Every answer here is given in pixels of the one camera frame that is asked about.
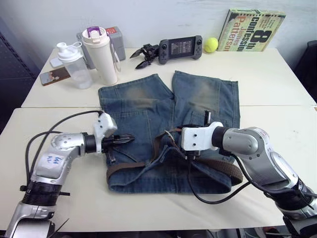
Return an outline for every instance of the white wall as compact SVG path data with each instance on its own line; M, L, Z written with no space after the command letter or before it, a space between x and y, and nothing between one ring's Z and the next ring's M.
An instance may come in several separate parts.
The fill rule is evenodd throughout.
M119 26L126 47L219 37L230 7L285 11L268 47L277 47L292 68L317 39L317 0L0 0L0 17L41 68L56 43L73 43L88 26Z

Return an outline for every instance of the red label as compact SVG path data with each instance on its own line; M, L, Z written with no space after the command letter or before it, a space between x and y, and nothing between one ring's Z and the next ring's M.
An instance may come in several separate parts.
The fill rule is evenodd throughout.
M108 35L117 33L117 31L115 30L114 27L107 28L107 29L106 29L106 32L108 33Z

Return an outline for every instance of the black controller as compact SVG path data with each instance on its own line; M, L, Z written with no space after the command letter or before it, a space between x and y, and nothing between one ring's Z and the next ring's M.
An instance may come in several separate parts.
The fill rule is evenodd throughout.
M165 64L170 59L191 57L195 60L202 56L203 39L201 36L162 40L158 47L158 61Z

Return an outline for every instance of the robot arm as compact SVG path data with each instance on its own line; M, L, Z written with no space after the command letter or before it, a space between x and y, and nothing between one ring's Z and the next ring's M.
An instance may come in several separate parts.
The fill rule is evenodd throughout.
M298 234L303 229L317 231L317 199L307 195L313 192L274 151L264 130L228 128L220 122L207 123L206 127L184 127L181 147L185 151L220 149L238 156L251 180L269 191L265 195L275 201L290 232L292 228Z
M113 136L116 130L115 121L110 115L103 113L94 124L93 135L61 133L55 136L31 175L24 197L15 209L5 237L28 237L28 230L31 230L32 237L46 237L51 226L48 219L54 215L56 201L73 160L86 153L103 153L108 147L134 140L134 137L128 134ZM27 219L37 222L26 223Z

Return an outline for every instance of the white bottle cap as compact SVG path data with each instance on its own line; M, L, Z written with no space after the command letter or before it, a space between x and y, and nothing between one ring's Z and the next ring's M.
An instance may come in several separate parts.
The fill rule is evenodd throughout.
M85 45L89 45L91 48L102 47L110 42L106 30L99 26L87 28L82 35Z
M81 47L81 42L75 42L70 46L68 46L65 42L60 42L56 46L58 48L58 59L62 62L74 62L83 57L78 50L78 48Z

